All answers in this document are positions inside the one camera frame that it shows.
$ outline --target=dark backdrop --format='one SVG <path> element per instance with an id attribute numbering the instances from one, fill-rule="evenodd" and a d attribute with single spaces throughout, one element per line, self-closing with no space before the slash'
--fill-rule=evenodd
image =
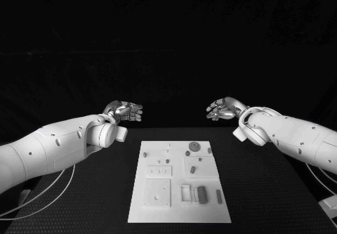
<path id="1" fill-rule="evenodd" d="M 0 142 L 113 100 L 143 105 L 126 128 L 237 126 L 205 118 L 230 96 L 337 130 L 337 1 L 2 1 L 0 10 Z"/>

